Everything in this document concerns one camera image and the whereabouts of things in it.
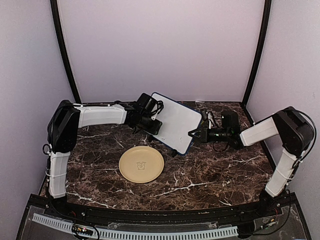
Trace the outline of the blue framed whiteboard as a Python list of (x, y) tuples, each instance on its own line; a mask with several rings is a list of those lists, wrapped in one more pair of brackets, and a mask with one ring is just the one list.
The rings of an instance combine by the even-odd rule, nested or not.
[(160, 93), (154, 92), (151, 97), (163, 102), (162, 111), (155, 117), (162, 122), (162, 125), (158, 134), (153, 137), (172, 150), (176, 150), (179, 155), (186, 155), (193, 142), (188, 133), (200, 126), (202, 114)]

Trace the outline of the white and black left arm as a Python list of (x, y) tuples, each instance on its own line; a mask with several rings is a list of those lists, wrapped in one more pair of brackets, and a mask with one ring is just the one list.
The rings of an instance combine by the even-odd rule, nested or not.
[(75, 148), (80, 130), (91, 126), (127, 125), (134, 131), (157, 135), (162, 122), (156, 116), (164, 109), (164, 103), (150, 96), (137, 101), (110, 103), (72, 103), (63, 100), (47, 126), (47, 142), (42, 151), (48, 156), (46, 176), (47, 194), (55, 199), (51, 210), (60, 218), (67, 218), (70, 206), (62, 199), (66, 194), (67, 168), (71, 152)]

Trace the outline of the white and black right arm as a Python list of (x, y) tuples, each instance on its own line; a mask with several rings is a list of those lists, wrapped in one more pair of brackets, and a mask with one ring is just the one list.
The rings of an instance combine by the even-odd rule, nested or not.
[(207, 114), (206, 125), (188, 132), (202, 143), (227, 143), (235, 150), (249, 147), (274, 136), (282, 142), (282, 154), (266, 184), (263, 193), (271, 198), (280, 195), (306, 155), (314, 147), (317, 129), (313, 120), (304, 112), (292, 106), (277, 111), (246, 130), (241, 130), (239, 116), (235, 111), (221, 113), (221, 127), (218, 127), (211, 113)]

